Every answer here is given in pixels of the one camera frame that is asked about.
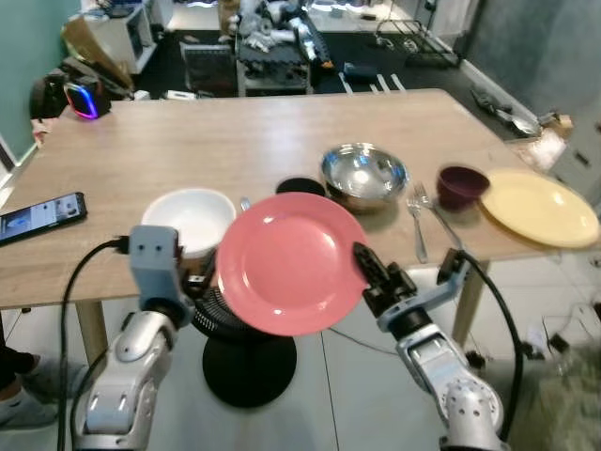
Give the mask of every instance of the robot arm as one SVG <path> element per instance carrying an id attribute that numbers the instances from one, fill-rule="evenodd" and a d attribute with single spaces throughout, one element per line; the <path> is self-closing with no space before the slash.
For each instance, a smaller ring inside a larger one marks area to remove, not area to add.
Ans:
<path id="1" fill-rule="evenodd" d="M 173 228 L 139 225 L 131 232 L 131 272 L 141 311 L 108 349 L 87 401 L 74 407 L 74 449 L 146 449 L 177 329 L 193 314 L 193 302 L 181 290 L 178 258 Z"/>
<path id="2" fill-rule="evenodd" d="M 355 243 L 353 252 L 369 288 L 363 297 L 382 332 L 392 333 L 396 351 L 416 383 L 436 400 L 448 428 L 440 449 L 507 450 L 497 437 L 502 404 L 497 393 L 473 375 L 461 349 L 427 310 L 450 301 L 461 289 L 468 263 L 450 251 L 439 271 L 438 286 L 418 293 L 398 265 L 385 268 L 374 252 Z"/>

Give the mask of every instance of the stainless steel bowl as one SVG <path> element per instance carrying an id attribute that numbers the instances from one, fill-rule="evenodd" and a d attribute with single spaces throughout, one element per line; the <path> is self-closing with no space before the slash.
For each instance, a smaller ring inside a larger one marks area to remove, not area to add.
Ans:
<path id="1" fill-rule="evenodd" d="M 388 206 L 403 191 L 408 172 L 373 144 L 343 144 L 323 157 L 321 172 L 333 200 L 356 212 Z"/>

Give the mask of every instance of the white bowl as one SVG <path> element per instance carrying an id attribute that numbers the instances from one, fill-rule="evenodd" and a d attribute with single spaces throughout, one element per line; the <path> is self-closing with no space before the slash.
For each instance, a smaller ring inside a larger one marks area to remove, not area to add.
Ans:
<path id="1" fill-rule="evenodd" d="M 179 232 L 184 258 L 199 258 L 214 248 L 236 219 L 236 207 L 224 194 L 203 188 L 173 191 L 146 209 L 142 224 L 171 226 Z"/>

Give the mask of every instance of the yellow plate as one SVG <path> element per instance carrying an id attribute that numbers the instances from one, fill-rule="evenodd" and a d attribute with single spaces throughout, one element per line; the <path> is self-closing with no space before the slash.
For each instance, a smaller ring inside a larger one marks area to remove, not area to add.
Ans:
<path id="1" fill-rule="evenodd" d="M 482 204 L 500 223 L 555 247 L 584 247 L 599 237 L 599 220 L 582 197 L 558 182 L 528 171 L 486 174 L 490 189 Z"/>

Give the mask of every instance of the robotic hand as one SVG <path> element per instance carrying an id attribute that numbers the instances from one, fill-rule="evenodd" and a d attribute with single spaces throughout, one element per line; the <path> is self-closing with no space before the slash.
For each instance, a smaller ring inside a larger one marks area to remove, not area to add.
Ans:
<path id="1" fill-rule="evenodd" d="M 411 376 L 436 400 L 448 428 L 448 435 L 440 439 L 440 449 L 508 450 L 496 434 L 503 420 L 499 396 L 470 372 L 461 349 L 426 313 L 457 294 L 468 263 L 457 251 L 449 251 L 440 266 L 438 286 L 418 293 L 396 263 L 385 268 L 371 249 L 358 242 L 353 253 L 370 286 L 363 298 L 379 329 L 393 334 L 396 351 Z"/>

